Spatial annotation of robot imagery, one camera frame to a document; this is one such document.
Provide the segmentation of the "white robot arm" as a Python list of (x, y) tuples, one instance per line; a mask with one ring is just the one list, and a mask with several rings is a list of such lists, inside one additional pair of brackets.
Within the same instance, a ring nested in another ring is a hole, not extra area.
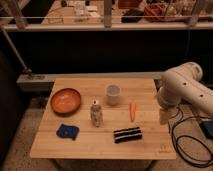
[(168, 122), (170, 110), (182, 99), (213, 117), (213, 90), (200, 83), (202, 77), (203, 70), (195, 62), (187, 62), (162, 73), (161, 87), (157, 92), (161, 125)]

